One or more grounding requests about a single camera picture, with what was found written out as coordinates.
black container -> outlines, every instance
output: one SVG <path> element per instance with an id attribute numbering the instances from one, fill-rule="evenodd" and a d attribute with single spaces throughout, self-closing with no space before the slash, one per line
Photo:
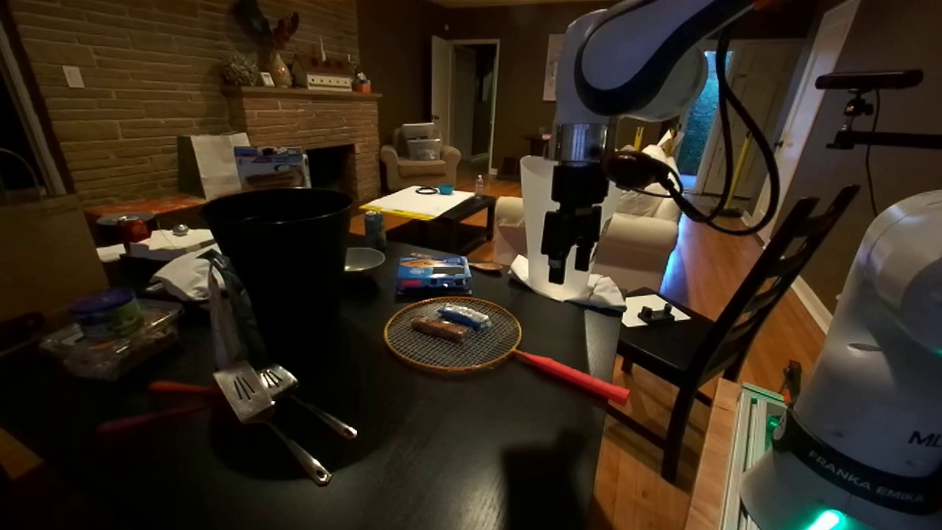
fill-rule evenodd
<path id="1" fill-rule="evenodd" d="M 277 361 L 299 365 L 331 343 L 350 208 L 347 195 L 324 187 L 230 195 L 205 206 Z"/>

fireplace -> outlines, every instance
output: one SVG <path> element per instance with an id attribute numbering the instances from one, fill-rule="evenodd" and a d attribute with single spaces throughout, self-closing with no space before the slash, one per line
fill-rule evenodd
<path id="1" fill-rule="evenodd" d="M 241 89 L 230 100 L 255 143 L 311 152 L 313 186 L 344 187 L 358 202 L 380 195 L 380 93 Z"/>

brick wall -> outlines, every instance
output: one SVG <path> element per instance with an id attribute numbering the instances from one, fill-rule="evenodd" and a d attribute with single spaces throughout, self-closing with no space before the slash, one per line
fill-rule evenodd
<path id="1" fill-rule="evenodd" d="M 230 133 L 219 68 L 256 52 L 237 0 L 12 0 L 31 68 L 85 202 L 178 190 L 178 134 Z M 353 0 L 260 0 L 302 11 L 286 59 L 361 56 Z M 62 68 L 84 71 L 68 89 Z"/>
<path id="2" fill-rule="evenodd" d="M 280 89 L 249 89 L 233 93 L 233 119 L 256 143 L 283 143 L 299 149 L 353 143 L 358 200 L 380 190 L 380 133 L 377 97 L 364 93 L 311 93 Z"/>

